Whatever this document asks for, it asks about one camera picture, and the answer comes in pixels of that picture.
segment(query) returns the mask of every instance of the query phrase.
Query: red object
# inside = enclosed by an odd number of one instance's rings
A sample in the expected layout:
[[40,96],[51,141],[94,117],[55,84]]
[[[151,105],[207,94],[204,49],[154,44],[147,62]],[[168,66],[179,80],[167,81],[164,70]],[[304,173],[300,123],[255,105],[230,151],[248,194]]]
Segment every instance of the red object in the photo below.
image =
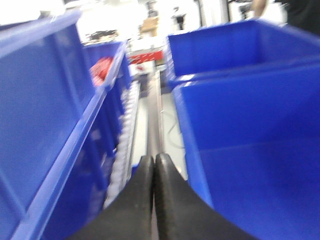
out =
[[131,60],[131,64],[142,64],[149,61],[161,60],[164,58],[164,54],[162,51],[154,51],[130,56],[129,58]]
[[104,83],[112,63],[112,57],[102,57],[90,68],[93,85],[101,86]]

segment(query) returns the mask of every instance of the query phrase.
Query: cable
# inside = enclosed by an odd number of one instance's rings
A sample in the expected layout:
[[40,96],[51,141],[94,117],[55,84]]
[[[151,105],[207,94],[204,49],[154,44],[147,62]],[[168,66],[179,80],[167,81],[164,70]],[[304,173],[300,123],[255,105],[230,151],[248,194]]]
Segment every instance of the cable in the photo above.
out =
[[166,114],[167,116],[169,116],[171,119],[174,120],[174,124],[172,125],[172,127],[169,129],[169,131],[166,133],[167,135],[167,139],[170,145],[172,145],[173,147],[177,148],[177,149],[185,149],[183,146],[179,146],[177,144],[175,144],[171,138],[170,138],[170,134],[172,132],[172,130],[175,128],[175,126],[178,124],[177,118],[175,116],[173,116],[172,114],[162,110],[161,113]]

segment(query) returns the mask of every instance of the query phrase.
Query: floor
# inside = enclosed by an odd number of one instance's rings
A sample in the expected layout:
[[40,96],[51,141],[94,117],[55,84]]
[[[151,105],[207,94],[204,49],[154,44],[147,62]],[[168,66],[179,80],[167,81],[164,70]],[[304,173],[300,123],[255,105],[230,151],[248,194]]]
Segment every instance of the floor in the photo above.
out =
[[[164,149],[171,156],[182,177],[188,179],[185,149],[180,132],[175,103],[171,93],[162,94],[162,120]],[[146,97],[139,100],[132,153],[132,165],[139,163],[140,157],[147,152],[148,102]]]

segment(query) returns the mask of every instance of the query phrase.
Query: metal rail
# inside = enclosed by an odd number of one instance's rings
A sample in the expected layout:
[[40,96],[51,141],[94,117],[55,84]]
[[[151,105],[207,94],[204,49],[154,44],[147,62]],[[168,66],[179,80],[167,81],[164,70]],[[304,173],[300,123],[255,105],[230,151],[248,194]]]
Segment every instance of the metal rail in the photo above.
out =
[[156,71],[155,75],[148,83],[148,134],[146,154],[153,156],[164,152],[164,135],[162,121],[162,100],[160,71]]

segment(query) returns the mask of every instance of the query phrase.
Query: blue plastic bin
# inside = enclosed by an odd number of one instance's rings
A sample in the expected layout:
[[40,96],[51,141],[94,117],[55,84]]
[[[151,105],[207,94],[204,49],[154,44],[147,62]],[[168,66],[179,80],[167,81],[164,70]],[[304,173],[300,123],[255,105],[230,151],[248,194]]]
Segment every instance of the blue plastic bin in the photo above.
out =
[[112,127],[114,141],[118,141],[122,129],[121,116],[124,114],[126,93],[130,88],[132,78],[129,73],[129,62],[126,56],[126,42],[97,43],[84,47],[84,53],[90,68],[103,57],[112,57],[113,62],[99,88],[107,92],[106,107],[108,119]]
[[259,239],[320,239],[319,64],[172,92],[202,199]]
[[105,199],[117,145],[106,96],[115,88],[94,88],[79,17],[0,33],[0,240],[37,240],[53,228],[43,239],[57,240]]
[[294,27],[248,20],[169,35],[166,79],[181,83],[320,62],[320,38]]
[[125,46],[125,42],[112,42],[84,47],[89,67],[101,57],[113,58],[104,84],[97,87],[106,96],[47,223],[44,240],[65,239],[102,210],[122,131],[125,106],[122,96],[131,83]]

